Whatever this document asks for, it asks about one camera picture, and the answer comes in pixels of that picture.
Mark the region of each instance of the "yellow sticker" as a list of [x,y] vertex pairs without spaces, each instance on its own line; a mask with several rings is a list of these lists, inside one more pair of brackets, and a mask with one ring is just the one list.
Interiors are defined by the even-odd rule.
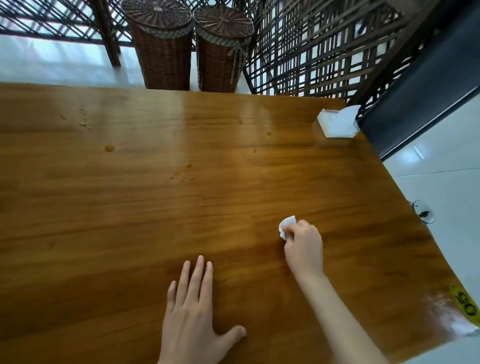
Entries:
[[452,284],[450,286],[450,293],[454,297],[456,305],[462,311],[472,324],[480,327],[480,310],[475,301],[468,295],[467,291],[463,288]]

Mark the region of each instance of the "wooden table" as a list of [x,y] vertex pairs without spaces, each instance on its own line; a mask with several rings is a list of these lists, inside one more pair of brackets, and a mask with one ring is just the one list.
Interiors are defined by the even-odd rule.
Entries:
[[169,283],[213,262],[226,363],[330,363],[279,222],[315,224],[324,267],[392,362],[461,336],[458,283],[338,99],[0,85],[0,362],[155,363]]

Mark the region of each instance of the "wicker basket lid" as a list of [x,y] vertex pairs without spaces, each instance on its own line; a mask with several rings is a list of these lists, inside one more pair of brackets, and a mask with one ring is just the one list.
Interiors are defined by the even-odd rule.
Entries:
[[157,30],[184,28],[192,13],[175,0],[122,0],[121,7],[129,21]]
[[193,19],[202,30],[220,38],[245,39],[253,34],[253,23],[245,14],[225,5],[199,7]]

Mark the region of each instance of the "wicker basket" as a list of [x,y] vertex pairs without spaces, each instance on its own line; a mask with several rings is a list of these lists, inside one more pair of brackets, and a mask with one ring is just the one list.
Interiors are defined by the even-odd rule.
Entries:
[[193,21],[175,0],[123,0],[146,88],[190,90]]
[[198,87],[201,91],[235,92],[245,63],[253,23],[225,5],[193,12],[197,33]]

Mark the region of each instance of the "tissue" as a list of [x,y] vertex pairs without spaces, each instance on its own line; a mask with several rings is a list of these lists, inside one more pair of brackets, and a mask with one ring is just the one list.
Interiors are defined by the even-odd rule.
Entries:
[[287,238],[285,236],[285,233],[282,230],[282,227],[288,226],[288,225],[291,225],[291,224],[296,224],[296,223],[297,223],[297,219],[295,218],[295,215],[290,216],[289,218],[285,218],[285,219],[282,220],[282,222],[280,222],[280,225],[278,226],[278,231],[280,232],[280,237],[283,240],[287,240]]
[[327,138],[353,138],[360,128],[355,121],[360,105],[349,106],[340,111],[323,109],[317,120]]

